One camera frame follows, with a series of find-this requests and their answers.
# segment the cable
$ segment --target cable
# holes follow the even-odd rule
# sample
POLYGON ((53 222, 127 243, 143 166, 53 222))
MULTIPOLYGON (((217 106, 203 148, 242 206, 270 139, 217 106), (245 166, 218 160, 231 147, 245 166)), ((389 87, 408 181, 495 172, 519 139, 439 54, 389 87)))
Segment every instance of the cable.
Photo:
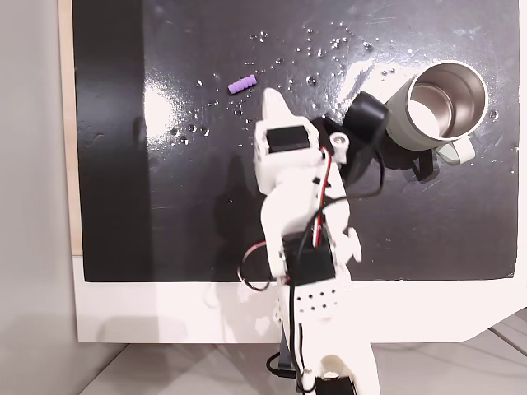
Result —
MULTIPOLYGON (((326 196, 326 187, 328 186, 329 171, 331 170, 331 155, 325 146, 320 148, 322 152, 322 159, 325 159, 325 172, 324 177, 320 180, 319 184, 319 204, 317 207, 321 207, 324 204, 326 196)), ((313 247, 317 248, 320 244, 320 233, 322 232, 322 217, 317 216, 315 218, 315 224, 313 225, 313 247)))
POLYGON ((267 284, 263 288, 258 288, 256 286, 253 286, 250 282, 248 282, 243 273, 241 272, 243 265, 245 264, 245 260, 257 249, 263 247, 265 245, 265 241, 260 241, 259 243, 254 244, 253 246, 249 247, 249 249, 245 252, 244 257, 241 259, 241 263, 238 265, 238 278, 240 281, 248 286, 251 290, 255 290, 256 292, 263 292, 269 288, 269 285, 271 284, 271 280, 267 280, 267 284))
POLYGON ((265 363, 265 367, 271 374, 274 374, 278 377, 283 377, 285 379, 294 379, 296 377, 296 373, 294 370, 287 370, 287 369, 275 369, 271 366, 271 362, 276 360, 280 356, 280 351, 276 354, 269 357, 267 362, 265 363))
MULTIPOLYGON (((377 160, 379 161, 379 167, 380 167, 380 179, 379 179, 379 187, 378 187, 378 189, 376 189, 372 193, 366 193, 366 194, 363 194, 363 195, 350 195, 350 196, 337 197, 336 199, 333 199, 330 202, 325 202, 321 207, 319 207, 319 209, 316 211, 315 214, 313 214, 311 219, 309 221, 307 221, 307 226, 305 227, 304 233, 302 234, 301 242, 300 242, 300 244, 298 246, 298 252, 296 254, 296 259, 295 259, 295 261, 293 263, 295 265, 295 269, 294 269, 295 273, 298 273, 298 269, 300 267, 301 255, 302 255, 302 252, 304 251, 305 242, 307 241, 307 237, 308 237, 308 235, 310 233, 310 225, 313 223, 313 221, 315 220, 315 218, 317 216, 322 215, 322 213, 323 213, 323 211, 324 211, 324 209, 326 207, 331 206, 334 203, 341 202, 343 200, 371 198, 371 197, 379 195, 380 192, 382 191, 382 188, 384 187, 384 184, 385 184, 385 162, 384 162, 383 157, 380 154, 380 152, 378 152, 377 150, 375 150, 374 152, 375 152, 375 156, 376 156, 377 160)), ((292 350, 291 350, 291 364, 293 365, 293 368, 296 371, 296 385, 297 385, 297 387, 303 393, 311 392, 311 391, 313 391, 314 388, 312 388, 309 391, 306 391, 302 387, 300 366, 298 365, 298 360, 296 358, 295 332, 296 332, 296 325, 295 325, 295 282, 294 282, 294 279, 291 279, 291 281, 289 283, 289 344, 292 347, 292 350)))

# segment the red wire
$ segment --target red wire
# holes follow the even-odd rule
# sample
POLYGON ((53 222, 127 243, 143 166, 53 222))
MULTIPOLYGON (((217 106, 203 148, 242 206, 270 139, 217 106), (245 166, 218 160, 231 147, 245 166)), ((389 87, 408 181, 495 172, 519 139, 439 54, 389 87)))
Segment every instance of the red wire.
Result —
MULTIPOLYGON (((319 207, 322 207, 324 205, 325 200, 325 194, 326 194, 326 187, 328 186, 328 178, 329 178, 329 171, 331 169, 331 155, 329 154, 328 150, 325 147, 320 148, 320 151, 328 158, 328 164, 326 166, 326 172, 324 174, 324 179, 321 179, 320 182, 322 183, 322 189, 320 190, 320 204, 319 207)), ((315 247, 318 247, 320 244, 320 234, 322 232, 322 214, 318 216, 317 222, 317 229, 313 229, 315 233, 315 247)))

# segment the wooden edge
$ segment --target wooden edge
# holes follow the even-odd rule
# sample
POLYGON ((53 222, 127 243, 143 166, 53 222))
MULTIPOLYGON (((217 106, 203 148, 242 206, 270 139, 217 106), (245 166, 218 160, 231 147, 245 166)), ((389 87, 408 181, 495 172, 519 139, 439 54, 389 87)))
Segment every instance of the wooden edge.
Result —
POLYGON ((77 104, 73 57, 72 0, 58 0, 58 28, 63 93, 63 128, 68 181, 70 243, 73 256, 82 256, 81 194, 77 156, 77 104))

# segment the black table surface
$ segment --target black table surface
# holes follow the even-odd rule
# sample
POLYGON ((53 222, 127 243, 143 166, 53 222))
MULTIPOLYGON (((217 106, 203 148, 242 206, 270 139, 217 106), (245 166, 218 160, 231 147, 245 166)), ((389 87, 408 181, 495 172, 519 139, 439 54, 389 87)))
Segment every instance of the black table surface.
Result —
MULTIPOLYGON (((237 281, 245 249, 264 237, 252 161, 264 88, 295 114, 340 120, 361 88, 375 81, 376 95, 434 59, 475 67, 493 116, 460 166, 383 141, 383 193, 351 202, 364 257, 352 277, 514 275, 517 0, 73 0, 73 13, 87 281, 237 281), (358 62, 369 66, 339 98, 358 62), (253 90, 228 95, 255 72, 253 90)), ((356 191, 378 176, 373 163, 356 191)), ((251 266, 266 278, 263 253, 251 266)))

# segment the water droplet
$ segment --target water droplet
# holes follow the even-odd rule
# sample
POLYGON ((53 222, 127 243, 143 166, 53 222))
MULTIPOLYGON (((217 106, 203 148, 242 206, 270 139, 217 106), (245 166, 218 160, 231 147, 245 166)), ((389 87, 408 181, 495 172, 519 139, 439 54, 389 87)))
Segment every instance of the water droplet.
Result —
POLYGON ((305 79, 308 85, 310 86, 316 86, 316 78, 313 76, 309 76, 305 79))
POLYGON ((496 122, 500 118, 500 114, 495 109, 491 109, 490 113, 488 113, 488 117, 492 119, 493 122, 496 122))

